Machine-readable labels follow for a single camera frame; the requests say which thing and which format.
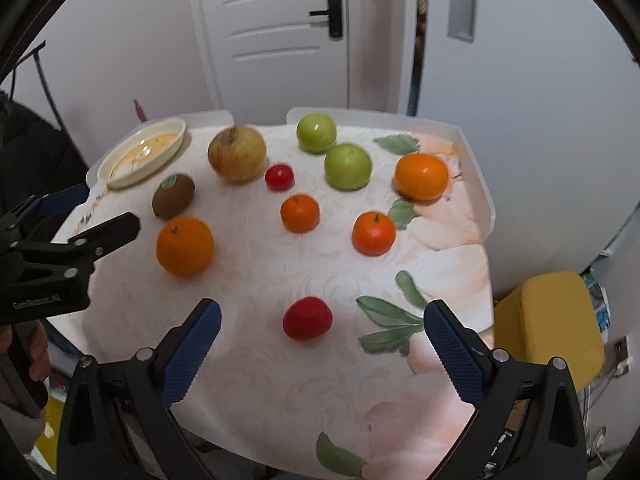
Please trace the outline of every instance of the electrical outlet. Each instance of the electrical outlet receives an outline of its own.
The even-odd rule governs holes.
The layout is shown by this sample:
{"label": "electrical outlet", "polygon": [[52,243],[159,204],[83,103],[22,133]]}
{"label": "electrical outlet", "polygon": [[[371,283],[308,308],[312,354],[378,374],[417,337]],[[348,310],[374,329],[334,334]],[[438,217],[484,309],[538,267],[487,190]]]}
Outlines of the electrical outlet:
{"label": "electrical outlet", "polygon": [[615,371],[613,372],[613,376],[622,377],[631,371],[631,365],[634,361],[629,349],[629,336],[625,335],[615,341],[613,343],[613,351],[616,355],[616,361],[614,363]]}

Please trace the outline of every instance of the cherry tomato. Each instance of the cherry tomato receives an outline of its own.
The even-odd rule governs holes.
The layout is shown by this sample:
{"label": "cherry tomato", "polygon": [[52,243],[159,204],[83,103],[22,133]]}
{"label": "cherry tomato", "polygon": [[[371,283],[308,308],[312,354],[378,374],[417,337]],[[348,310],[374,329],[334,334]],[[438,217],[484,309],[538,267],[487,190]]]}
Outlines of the cherry tomato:
{"label": "cherry tomato", "polygon": [[327,304],[309,296],[289,307],[282,319],[282,329],[296,341],[308,341],[326,333],[333,323],[334,315]]}
{"label": "cherry tomato", "polygon": [[295,183],[293,170],[287,164],[271,166],[264,174],[264,181],[272,191],[286,191],[291,189]]}

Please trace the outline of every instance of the kiwi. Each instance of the kiwi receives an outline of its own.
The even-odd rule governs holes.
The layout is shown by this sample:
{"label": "kiwi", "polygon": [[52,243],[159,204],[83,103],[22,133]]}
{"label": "kiwi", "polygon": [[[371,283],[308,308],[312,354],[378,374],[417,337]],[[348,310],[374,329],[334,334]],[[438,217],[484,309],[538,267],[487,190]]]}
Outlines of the kiwi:
{"label": "kiwi", "polygon": [[151,207],[157,217],[169,220],[187,209],[195,191],[196,185],[190,176],[173,174],[162,181],[154,193]]}

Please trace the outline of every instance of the hand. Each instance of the hand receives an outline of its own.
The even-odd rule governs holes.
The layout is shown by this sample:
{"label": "hand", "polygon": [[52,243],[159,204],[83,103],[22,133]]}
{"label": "hand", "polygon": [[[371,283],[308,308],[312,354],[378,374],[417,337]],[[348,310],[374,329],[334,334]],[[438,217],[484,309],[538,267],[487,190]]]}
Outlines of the hand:
{"label": "hand", "polygon": [[[6,352],[11,345],[12,330],[10,327],[0,327],[0,352]],[[35,332],[31,337],[30,357],[33,360],[29,368],[29,376],[32,381],[43,381],[51,373],[51,362],[47,347],[47,334],[42,323],[38,322]]]}

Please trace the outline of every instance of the orange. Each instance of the orange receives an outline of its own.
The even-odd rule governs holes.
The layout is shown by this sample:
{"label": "orange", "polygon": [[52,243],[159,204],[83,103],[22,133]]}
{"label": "orange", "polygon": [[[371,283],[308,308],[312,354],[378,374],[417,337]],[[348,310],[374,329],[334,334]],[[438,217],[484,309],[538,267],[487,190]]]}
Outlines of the orange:
{"label": "orange", "polygon": [[369,211],[358,216],[351,232],[351,241],[362,254],[380,256],[396,241],[396,226],[384,213]]}
{"label": "orange", "polygon": [[413,200],[435,200],[448,185],[449,170],[437,156],[410,153],[396,164],[398,191]]}
{"label": "orange", "polygon": [[309,195],[293,195],[282,203],[280,217],[287,231],[306,233],[320,223],[320,207]]}
{"label": "orange", "polygon": [[156,242],[156,258],[167,272],[193,276],[213,256],[213,235],[207,225],[193,216],[177,216],[162,227]]}

